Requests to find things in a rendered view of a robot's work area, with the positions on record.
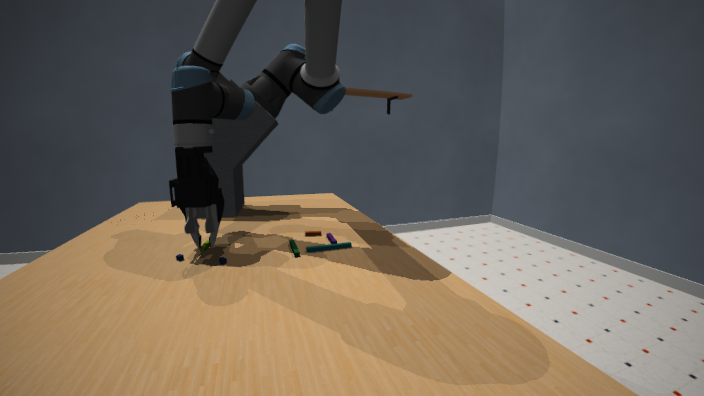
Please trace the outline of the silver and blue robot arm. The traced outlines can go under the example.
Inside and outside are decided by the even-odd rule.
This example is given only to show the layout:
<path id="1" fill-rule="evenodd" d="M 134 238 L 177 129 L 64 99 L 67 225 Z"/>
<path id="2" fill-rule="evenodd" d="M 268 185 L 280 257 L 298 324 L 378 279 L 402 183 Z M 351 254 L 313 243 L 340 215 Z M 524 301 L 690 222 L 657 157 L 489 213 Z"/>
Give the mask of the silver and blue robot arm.
<path id="1" fill-rule="evenodd" d="M 292 92 L 320 114 L 343 99 L 336 66 L 342 0 L 305 0 L 305 48 L 288 45 L 241 88 L 219 72 L 256 1 L 216 0 L 192 52 L 177 60 L 171 78 L 177 147 L 210 146 L 212 118 L 248 119 L 255 101 L 276 118 Z"/>

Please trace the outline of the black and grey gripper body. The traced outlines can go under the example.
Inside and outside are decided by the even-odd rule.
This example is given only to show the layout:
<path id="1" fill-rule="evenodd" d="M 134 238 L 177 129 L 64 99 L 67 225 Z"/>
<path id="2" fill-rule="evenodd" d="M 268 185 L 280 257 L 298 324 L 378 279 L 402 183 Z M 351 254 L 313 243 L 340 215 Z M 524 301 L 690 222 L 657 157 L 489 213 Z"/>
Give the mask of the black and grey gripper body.
<path id="1" fill-rule="evenodd" d="M 175 149 L 177 178 L 169 181 L 172 207 L 196 208 L 211 206 L 213 204 L 212 198 L 215 197 L 217 192 L 218 180 L 214 175 L 206 172 L 204 168 L 204 153 L 211 153 L 212 146 L 193 147 L 191 150 L 183 147 L 175 148 L 178 149 Z M 173 187 L 175 200 L 173 200 L 172 194 Z"/>

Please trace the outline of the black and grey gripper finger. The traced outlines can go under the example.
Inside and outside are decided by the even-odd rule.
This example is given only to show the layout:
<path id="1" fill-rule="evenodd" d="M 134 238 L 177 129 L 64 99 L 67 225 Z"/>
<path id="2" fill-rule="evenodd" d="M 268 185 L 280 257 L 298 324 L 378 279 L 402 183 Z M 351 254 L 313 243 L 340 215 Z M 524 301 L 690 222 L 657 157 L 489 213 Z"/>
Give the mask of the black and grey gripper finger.
<path id="1" fill-rule="evenodd" d="M 217 192 L 214 198 L 212 198 L 212 205 L 206 207 L 206 222 L 205 230 L 206 233 L 210 233 L 209 242 L 210 249 L 213 248 L 216 241 L 219 225 L 221 222 L 223 210 L 224 210 L 224 198 L 222 195 L 222 188 L 217 188 Z"/>
<path id="2" fill-rule="evenodd" d="M 201 247 L 201 235 L 199 233 L 199 227 L 197 221 L 197 216 L 199 214 L 199 208 L 180 208 L 185 216 L 185 226 L 184 230 L 186 234 L 191 234 L 193 241 L 195 242 L 198 249 Z"/>

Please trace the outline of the turquoise rod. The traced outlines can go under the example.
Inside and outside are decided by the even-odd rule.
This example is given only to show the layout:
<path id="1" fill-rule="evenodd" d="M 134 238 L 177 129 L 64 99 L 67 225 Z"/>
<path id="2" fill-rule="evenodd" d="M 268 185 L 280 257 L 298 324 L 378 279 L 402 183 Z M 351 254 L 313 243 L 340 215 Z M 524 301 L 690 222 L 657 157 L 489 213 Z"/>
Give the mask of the turquoise rod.
<path id="1" fill-rule="evenodd" d="M 344 248 L 351 248 L 351 242 L 309 246 L 309 247 L 306 247 L 306 252 L 310 253 L 310 252 L 328 251 L 328 250 L 336 250 L 336 249 L 344 249 Z"/>

